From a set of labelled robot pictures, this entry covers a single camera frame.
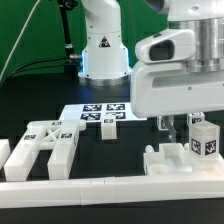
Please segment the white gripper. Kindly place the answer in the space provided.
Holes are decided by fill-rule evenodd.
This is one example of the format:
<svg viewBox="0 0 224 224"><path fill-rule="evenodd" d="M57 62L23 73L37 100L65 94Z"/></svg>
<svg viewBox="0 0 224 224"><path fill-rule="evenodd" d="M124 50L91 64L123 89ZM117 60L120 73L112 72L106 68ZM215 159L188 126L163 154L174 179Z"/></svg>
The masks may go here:
<svg viewBox="0 0 224 224"><path fill-rule="evenodd" d="M196 50L189 29L166 29L139 41L130 87L132 112L139 118L165 116L176 141L172 116L224 110L224 71L190 73L186 62Z"/></svg>

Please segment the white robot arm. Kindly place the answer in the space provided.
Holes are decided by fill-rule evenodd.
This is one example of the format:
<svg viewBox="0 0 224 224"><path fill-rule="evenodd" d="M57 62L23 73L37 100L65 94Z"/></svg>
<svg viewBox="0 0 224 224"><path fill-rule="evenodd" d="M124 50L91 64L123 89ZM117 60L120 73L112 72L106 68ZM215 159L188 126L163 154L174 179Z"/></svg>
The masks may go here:
<svg viewBox="0 0 224 224"><path fill-rule="evenodd" d="M129 67L116 0L81 0L87 45L80 80L113 85L130 78L139 118L224 110L224 0L145 0L168 28L135 45Z"/></svg>

